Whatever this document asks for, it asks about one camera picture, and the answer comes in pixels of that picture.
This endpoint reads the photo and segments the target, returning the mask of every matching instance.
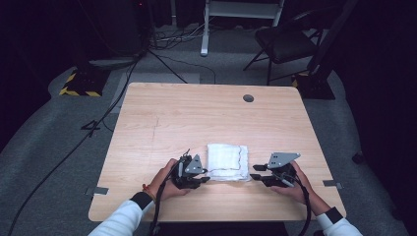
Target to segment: metal bracket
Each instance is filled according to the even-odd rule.
[[[298,157],[300,153],[274,152],[270,155],[268,169],[282,167]]]
[[[193,160],[191,160],[190,164],[185,169],[186,173],[189,174],[204,174],[205,171],[202,166],[202,162],[200,161],[200,156],[195,155]]]

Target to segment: white sleeve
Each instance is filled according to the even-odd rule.
[[[132,236],[142,216],[154,205],[150,202],[144,210],[137,203],[128,200],[119,206],[106,220],[101,222],[89,236]]]
[[[320,226],[322,226],[323,233],[327,236],[361,236],[359,230],[353,226],[347,219],[333,207],[329,211],[320,214],[316,217]]]

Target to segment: wrist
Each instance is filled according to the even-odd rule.
[[[310,194],[310,205],[314,215],[323,214],[331,209],[331,207],[314,192]]]
[[[157,190],[155,190],[151,185],[143,184],[142,187],[143,187],[142,191],[148,194],[152,198],[152,200],[156,203]]]

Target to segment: wooden table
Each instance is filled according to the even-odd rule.
[[[246,102],[245,94],[254,101]],[[247,146],[250,173],[257,173],[252,165],[268,163],[274,151],[301,153],[297,162],[315,191],[346,215],[336,187],[324,186],[332,177],[296,88],[132,83],[97,184],[109,191],[94,196],[89,218],[104,220],[188,149],[206,166],[207,144],[214,143]],[[152,210],[147,216],[152,218]],[[305,218],[305,206],[260,181],[208,181],[163,202],[159,215],[165,222]]]

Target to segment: cable on floor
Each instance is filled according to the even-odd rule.
[[[131,70],[129,72],[129,76],[126,80],[125,85],[122,88],[122,91],[120,92],[120,94],[118,95],[117,99],[110,105],[110,107],[106,110],[106,112],[104,113],[104,115],[98,120],[98,122],[94,123],[93,127],[91,128],[91,130],[70,150],[70,152],[68,152],[64,158],[62,158],[61,161],[58,162],[58,164],[55,165],[54,168],[52,168],[51,171],[49,171],[48,174],[46,174],[45,177],[43,177],[43,179],[36,185],[36,187],[34,187],[34,189],[30,192],[30,194],[28,195],[28,197],[25,199],[24,203],[21,205],[21,207],[19,208],[18,212],[16,213],[12,225],[10,226],[9,229],[9,233],[8,236],[11,236],[13,233],[13,230],[15,228],[16,223],[18,222],[18,218],[21,215],[23,209],[25,208],[25,206],[27,205],[27,203],[29,202],[29,200],[31,199],[31,197],[36,193],[36,191],[42,186],[42,184],[55,172],[55,170],[58,169],[59,166],[62,165],[62,163],[64,163],[70,156],[72,153],[74,153],[74,151],[87,139],[87,137],[90,136],[90,134],[92,134],[92,132],[95,130],[95,128],[104,120],[104,118],[110,114],[111,110],[116,106],[117,102],[121,99],[123,93],[125,92],[130,78],[132,76],[133,70],[135,69],[136,65],[138,64],[138,62],[141,60],[142,56],[144,53],[141,53],[140,56],[138,56],[137,60],[135,61],[134,65],[131,66]]]
[[[166,63],[162,60],[162,59],[160,59],[160,57],[158,56],[158,55],[156,55],[156,54],[154,54],[152,51],[150,51],[149,49],[148,49],[148,52],[150,53],[150,54],[152,54],[154,57],[156,57],[156,59],[158,59],[166,68],[168,68],[168,70],[169,71],[171,71],[172,72],[172,74],[174,74],[176,77],[178,77],[182,82],[184,82],[185,84],[187,84],[188,82],[186,82],[180,75],[178,75],[176,72],[174,72],[168,65],[166,65]]]
[[[166,41],[165,46],[157,46],[157,45],[152,45],[151,44],[149,46],[149,48],[153,49],[153,50],[171,49],[171,48],[174,48],[175,46],[177,46],[178,44],[180,44],[182,42],[189,42],[189,41],[194,40],[197,37],[202,37],[203,34],[198,34],[198,35],[193,35],[193,34],[196,33],[196,32],[199,32],[201,30],[204,30],[203,29],[204,26],[205,26],[205,24],[201,24],[196,29],[191,29],[190,32],[187,32],[187,35],[185,35],[184,30],[183,30],[183,32],[180,35],[174,36],[174,34],[178,31],[178,30],[176,30],[174,33],[171,34],[171,36],[163,37],[163,38],[160,38],[160,39],[157,40],[157,41]]]
[[[197,64],[193,64],[193,63],[188,63],[188,62],[185,62],[185,61],[179,61],[179,60],[175,60],[175,59],[172,59],[172,58],[170,58],[170,57],[167,57],[167,56],[161,56],[161,55],[157,55],[158,57],[160,57],[160,58],[166,58],[166,59],[169,59],[169,60],[171,60],[171,61],[174,61],[174,62],[179,62],[179,63],[184,63],[184,64],[186,64],[186,65],[190,65],[190,66],[196,66],[196,67],[202,67],[202,68],[206,68],[206,69],[208,69],[208,70],[210,70],[211,72],[212,72],[212,74],[213,74],[213,76],[214,76],[214,85],[216,84],[216,80],[215,80],[215,71],[213,70],[213,69],[211,69],[211,68],[209,68],[209,67],[207,67],[207,66],[202,66],[202,65],[197,65]]]

